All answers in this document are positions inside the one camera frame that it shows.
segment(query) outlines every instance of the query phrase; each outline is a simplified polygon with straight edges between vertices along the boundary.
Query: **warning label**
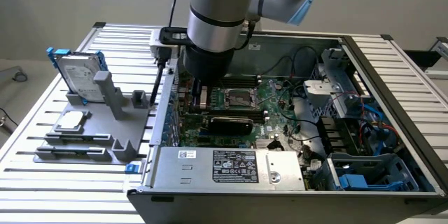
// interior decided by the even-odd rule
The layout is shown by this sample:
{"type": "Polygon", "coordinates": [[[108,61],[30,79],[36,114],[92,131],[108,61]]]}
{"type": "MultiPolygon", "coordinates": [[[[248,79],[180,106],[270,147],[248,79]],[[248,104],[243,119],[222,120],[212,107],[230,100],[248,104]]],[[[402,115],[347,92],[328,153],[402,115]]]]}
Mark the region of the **warning label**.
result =
{"type": "Polygon", "coordinates": [[[258,183],[258,159],[251,151],[214,151],[216,183],[258,183]]]}

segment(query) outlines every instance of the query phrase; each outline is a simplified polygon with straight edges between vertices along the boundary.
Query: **gray floor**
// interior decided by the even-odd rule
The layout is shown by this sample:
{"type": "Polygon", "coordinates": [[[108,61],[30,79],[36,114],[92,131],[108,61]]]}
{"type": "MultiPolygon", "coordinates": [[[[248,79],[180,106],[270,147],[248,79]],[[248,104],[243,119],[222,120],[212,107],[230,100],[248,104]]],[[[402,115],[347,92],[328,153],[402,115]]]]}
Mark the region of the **gray floor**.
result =
{"type": "MultiPolygon", "coordinates": [[[[28,75],[27,82],[7,80],[0,83],[0,107],[12,119],[20,123],[40,95],[54,80],[58,71],[50,61],[0,59],[0,70],[20,65],[28,75]]],[[[0,147],[8,136],[0,133],[0,147]]]]}

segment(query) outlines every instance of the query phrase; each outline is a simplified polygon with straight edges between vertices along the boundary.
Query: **blue tab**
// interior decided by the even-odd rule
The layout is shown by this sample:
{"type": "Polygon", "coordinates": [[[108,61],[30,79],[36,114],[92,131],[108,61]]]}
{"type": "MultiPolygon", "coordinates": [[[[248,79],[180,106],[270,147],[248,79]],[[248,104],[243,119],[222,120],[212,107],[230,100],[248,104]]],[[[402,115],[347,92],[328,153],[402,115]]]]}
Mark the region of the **blue tab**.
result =
{"type": "Polygon", "coordinates": [[[104,58],[104,54],[103,54],[103,52],[99,50],[99,51],[96,51],[96,56],[98,56],[98,60],[99,60],[99,62],[100,62],[100,68],[102,68],[102,70],[103,71],[108,71],[108,67],[107,67],[107,63],[106,63],[106,58],[104,58]]]}
{"type": "Polygon", "coordinates": [[[48,58],[50,58],[50,61],[51,61],[52,65],[54,65],[54,67],[55,67],[56,69],[59,69],[58,62],[56,62],[56,60],[55,60],[54,50],[55,50],[55,49],[54,49],[52,47],[47,48],[47,56],[48,56],[48,58]]]}
{"type": "Polygon", "coordinates": [[[124,169],[124,174],[139,174],[139,165],[127,164],[124,169]]]}
{"type": "Polygon", "coordinates": [[[56,51],[55,51],[55,54],[56,55],[70,55],[72,52],[71,52],[71,50],[70,49],[58,49],[56,51]]]}
{"type": "Polygon", "coordinates": [[[346,190],[367,190],[370,188],[366,182],[364,175],[362,174],[344,174],[342,177],[339,177],[339,181],[342,183],[342,187],[346,190]]]}
{"type": "Polygon", "coordinates": [[[296,25],[299,26],[303,19],[306,18],[307,12],[310,10],[311,4],[312,4],[314,0],[306,0],[303,2],[303,5],[300,6],[299,10],[296,11],[295,15],[292,16],[292,18],[288,21],[288,24],[296,25]]]}

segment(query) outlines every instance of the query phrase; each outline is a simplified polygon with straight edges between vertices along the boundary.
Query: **blue plastic bracket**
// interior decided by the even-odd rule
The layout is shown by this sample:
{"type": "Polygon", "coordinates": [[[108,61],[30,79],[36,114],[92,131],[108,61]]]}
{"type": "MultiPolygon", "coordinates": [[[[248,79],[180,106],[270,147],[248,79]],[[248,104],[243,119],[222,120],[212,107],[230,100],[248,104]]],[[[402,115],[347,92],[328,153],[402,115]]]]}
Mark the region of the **blue plastic bracket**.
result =
{"type": "Polygon", "coordinates": [[[306,0],[303,5],[300,6],[299,10],[296,11],[295,15],[291,17],[288,24],[299,26],[303,19],[306,18],[307,12],[310,10],[311,4],[314,0],[306,0]]]}
{"type": "Polygon", "coordinates": [[[102,68],[102,70],[103,71],[110,71],[108,70],[108,67],[107,67],[107,63],[106,63],[106,58],[104,58],[104,54],[103,54],[103,52],[99,50],[99,51],[96,51],[96,56],[98,56],[98,60],[100,61],[100,68],[102,68]]]}
{"type": "Polygon", "coordinates": [[[388,185],[368,185],[362,174],[344,174],[339,177],[339,181],[348,191],[399,191],[404,184],[403,181],[396,181],[388,185]]]}
{"type": "Polygon", "coordinates": [[[139,165],[127,164],[124,169],[124,174],[139,174],[139,165]]]}

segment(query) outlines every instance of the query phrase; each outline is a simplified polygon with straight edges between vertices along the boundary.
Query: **aluminum extrusion table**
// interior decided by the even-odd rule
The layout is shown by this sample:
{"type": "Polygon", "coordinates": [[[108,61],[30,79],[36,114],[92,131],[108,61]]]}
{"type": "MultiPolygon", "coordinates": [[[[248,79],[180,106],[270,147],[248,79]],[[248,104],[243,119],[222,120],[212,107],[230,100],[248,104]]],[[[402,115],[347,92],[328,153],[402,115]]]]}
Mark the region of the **aluminum extrusion table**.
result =
{"type": "MultiPolygon", "coordinates": [[[[154,27],[106,24],[94,27],[78,51],[102,50],[114,82],[122,91],[152,91],[158,68],[150,52],[154,27]]],[[[448,163],[448,102],[394,40],[351,35],[442,160],[448,163]]],[[[0,223],[143,223],[124,188],[140,175],[126,175],[123,165],[34,163],[67,105],[60,75],[52,81],[0,150],[0,223]]],[[[136,162],[147,155],[158,109],[148,115],[136,162]]],[[[403,223],[446,223],[448,211],[403,223]]]]}

